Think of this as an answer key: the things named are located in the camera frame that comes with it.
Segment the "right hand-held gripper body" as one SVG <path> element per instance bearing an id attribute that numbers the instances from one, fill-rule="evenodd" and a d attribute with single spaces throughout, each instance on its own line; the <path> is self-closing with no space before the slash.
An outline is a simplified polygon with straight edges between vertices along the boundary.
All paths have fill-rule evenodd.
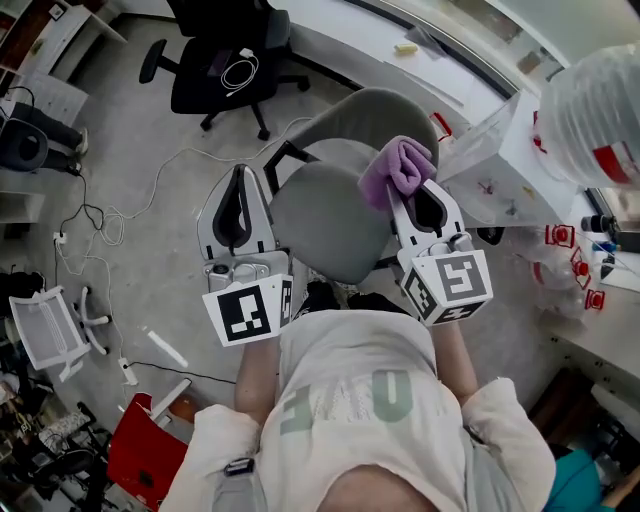
<path id="1" fill-rule="evenodd" d="M 400 287 L 425 326 L 468 319 L 493 299 L 485 253 L 467 232 L 429 248 L 404 248 L 398 260 Z"/>

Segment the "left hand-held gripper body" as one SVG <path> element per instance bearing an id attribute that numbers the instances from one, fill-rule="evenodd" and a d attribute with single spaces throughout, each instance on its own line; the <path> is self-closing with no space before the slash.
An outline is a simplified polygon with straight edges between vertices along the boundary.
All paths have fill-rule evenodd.
<path id="1" fill-rule="evenodd" d="M 207 262 L 204 306 L 224 347 L 271 339 L 292 318 L 293 276 L 283 250 Z"/>

